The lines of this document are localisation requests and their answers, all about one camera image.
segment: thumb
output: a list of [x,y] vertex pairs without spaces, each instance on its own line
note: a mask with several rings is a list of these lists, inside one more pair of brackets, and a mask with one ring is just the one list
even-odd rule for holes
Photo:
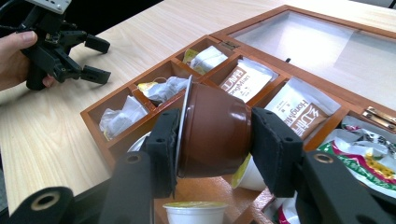
[[36,41],[37,35],[33,31],[14,33],[0,39],[0,51],[12,55],[20,49],[32,47]]

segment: wooden compartment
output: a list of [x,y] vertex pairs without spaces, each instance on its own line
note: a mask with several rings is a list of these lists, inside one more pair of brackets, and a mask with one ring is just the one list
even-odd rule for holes
[[[395,118],[395,107],[393,107],[392,104],[385,105],[383,102],[370,100],[362,96],[361,93],[347,90],[347,88],[340,85],[340,83],[331,82],[321,74],[316,74],[312,71],[308,71],[309,69],[288,63],[285,58],[280,59],[265,50],[258,49],[254,45],[250,46],[237,39],[240,33],[243,33],[246,30],[253,30],[260,26],[261,22],[276,21],[278,20],[277,16],[282,16],[282,13],[285,12],[296,13],[298,16],[303,15],[309,19],[340,26],[343,29],[352,29],[353,32],[350,38],[354,38],[353,35],[356,33],[366,33],[367,36],[369,36],[367,38],[382,38],[385,39],[384,41],[387,41],[387,44],[394,42],[394,45],[396,46],[395,33],[289,6],[276,8],[247,21],[237,23],[231,27],[215,32],[212,35],[205,35],[81,112],[84,122],[91,132],[97,146],[104,155],[109,167],[113,169],[117,158],[122,153],[125,153],[139,137],[151,130],[159,114],[169,108],[182,107],[185,91],[179,92],[177,95],[161,105],[155,105],[137,88],[139,83],[151,82],[160,77],[169,78],[171,76],[177,76],[188,78],[189,76],[192,76],[193,82],[208,85],[213,88],[219,88],[221,81],[231,73],[237,65],[237,60],[242,57],[247,57],[257,63],[261,63],[278,74],[277,78],[267,83],[259,93],[247,102],[247,106],[249,107],[265,107],[268,105],[274,96],[282,89],[285,83],[287,83],[292,77],[297,77],[316,87],[341,106],[304,140],[304,150],[306,151],[315,150],[323,142],[325,137],[339,125],[346,115],[373,123],[378,127],[395,133],[396,130],[394,124],[392,126],[388,121],[382,122],[381,124],[371,120],[369,116],[365,116],[367,108],[371,106],[377,111],[381,111]],[[200,75],[187,64],[183,63],[184,53],[187,49],[202,51],[210,46],[214,46],[223,52],[228,59],[203,75]],[[346,52],[348,48],[349,47],[347,46],[343,46],[342,50],[337,52],[337,60],[344,60],[349,55],[350,52]],[[334,64],[336,66],[341,66],[340,63],[343,62],[337,61]],[[119,136],[107,141],[98,128],[100,118],[106,108],[111,107],[113,109],[118,109],[122,107],[122,101],[127,95],[133,95],[136,97],[136,99],[145,106],[148,114]],[[384,95],[384,97],[386,99],[391,99],[390,96]],[[231,189],[229,182],[229,176],[193,180],[181,179],[177,185],[176,200],[223,200],[230,205],[226,210],[225,223],[271,223],[269,218],[264,216],[262,213],[266,206],[268,206],[269,202],[274,199],[268,190],[258,192],[248,189]],[[172,201],[173,199],[155,201],[157,223],[167,223],[166,213],[162,208],[162,204]]]

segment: light wood tabletop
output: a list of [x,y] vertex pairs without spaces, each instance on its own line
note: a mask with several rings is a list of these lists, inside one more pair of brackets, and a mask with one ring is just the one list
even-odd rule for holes
[[99,34],[111,44],[107,54],[73,48],[78,64],[111,72],[106,85],[68,79],[43,91],[21,84],[0,92],[9,211],[40,189],[66,186],[78,195],[110,178],[82,110],[203,35],[285,4],[396,32],[396,10],[344,0],[164,0]]

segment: hinge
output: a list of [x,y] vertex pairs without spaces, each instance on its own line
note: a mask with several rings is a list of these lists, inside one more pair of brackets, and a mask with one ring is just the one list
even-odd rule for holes
[[240,46],[240,45],[237,45],[234,42],[231,42],[229,40],[221,42],[221,45],[226,47],[227,49],[230,49],[230,50],[234,50]]
[[372,106],[367,107],[362,115],[367,119],[372,120],[375,123],[378,123],[381,126],[387,128],[388,130],[396,132],[396,118],[394,118],[393,116],[377,110]]

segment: finger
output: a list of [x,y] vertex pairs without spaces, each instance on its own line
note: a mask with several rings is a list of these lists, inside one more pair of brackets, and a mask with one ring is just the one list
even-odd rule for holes
[[27,49],[35,44],[37,35],[33,31],[14,33],[0,38],[0,53],[12,55],[20,49]]
[[55,82],[55,78],[53,78],[53,77],[46,76],[43,78],[43,84],[47,88],[51,87],[54,82]]

